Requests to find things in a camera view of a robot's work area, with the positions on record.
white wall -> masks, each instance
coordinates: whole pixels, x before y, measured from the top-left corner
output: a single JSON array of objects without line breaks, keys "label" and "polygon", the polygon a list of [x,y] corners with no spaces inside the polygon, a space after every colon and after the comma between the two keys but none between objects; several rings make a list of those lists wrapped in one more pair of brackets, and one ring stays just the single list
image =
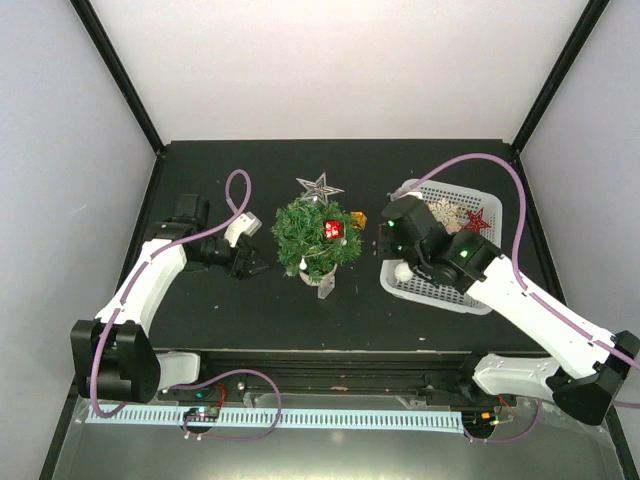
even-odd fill
[{"label": "white wall", "polygon": [[0,65],[0,477],[31,479],[154,155],[70,2],[1,2]]},{"label": "white wall", "polygon": [[[640,2],[611,2],[523,162],[569,305],[640,336]],[[620,399],[640,403],[634,372]],[[640,466],[640,410],[619,409]]]},{"label": "white wall", "polygon": [[162,138],[511,141],[586,0],[94,0]]}]

white backdrop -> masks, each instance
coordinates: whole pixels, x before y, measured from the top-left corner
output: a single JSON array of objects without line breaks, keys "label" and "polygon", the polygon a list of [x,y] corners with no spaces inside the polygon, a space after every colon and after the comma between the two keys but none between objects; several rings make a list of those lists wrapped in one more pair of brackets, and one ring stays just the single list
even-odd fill
[{"label": "white backdrop", "polygon": [[586,0],[94,0],[164,142],[512,141]]}]

red ornament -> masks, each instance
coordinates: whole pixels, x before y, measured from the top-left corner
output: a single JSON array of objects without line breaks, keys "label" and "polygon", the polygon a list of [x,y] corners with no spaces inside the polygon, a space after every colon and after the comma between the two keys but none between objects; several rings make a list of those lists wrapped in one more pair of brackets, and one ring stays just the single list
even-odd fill
[{"label": "red ornament", "polygon": [[480,233],[483,228],[491,228],[487,222],[482,219],[484,208],[481,208],[478,213],[473,213],[471,210],[467,210],[467,217],[469,217],[469,223],[464,228],[465,230],[473,230],[476,233]]},{"label": "red ornament", "polygon": [[324,238],[333,240],[334,238],[342,238],[344,235],[344,227],[342,222],[338,220],[327,220],[324,222]]}]

silver star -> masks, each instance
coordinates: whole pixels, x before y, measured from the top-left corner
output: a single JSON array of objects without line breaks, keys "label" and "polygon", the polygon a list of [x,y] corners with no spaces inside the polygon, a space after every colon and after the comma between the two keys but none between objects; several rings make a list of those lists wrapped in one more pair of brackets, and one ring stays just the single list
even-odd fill
[{"label": "silver star", "polygon": [[344,193],[344,190],[340,190],[339,188],[333,188],[327,186],[327,172],[324,172],[322,175],[318,177],[318,180],[315,182],[310,182],[309,180],[303,180],[301,178],[296,178],[298,183],[307,189],[306,192],[300,197],[301,200],[311,200],[315,205],[317,202],[321,202],[326,205],[329,200],[329,195],[335,195],[336,193]]}]

gray floor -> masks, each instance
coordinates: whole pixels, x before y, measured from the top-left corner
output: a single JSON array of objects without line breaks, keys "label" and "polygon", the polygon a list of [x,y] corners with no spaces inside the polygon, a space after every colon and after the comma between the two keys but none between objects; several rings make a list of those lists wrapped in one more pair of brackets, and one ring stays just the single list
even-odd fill
[{"label": "gray floor", "polygon": [[[533,407],[521,405],[516,413],[497,436],[526,429]],[[352,430],[277,430],[252,443],[198,442],[185,440],[177,427],[86,425],[81,419],[69,431],[56,479],[622,478],[604,429],[584,429],[550,409],[530,437],[507,445],[470,444],[455,434]]]}]

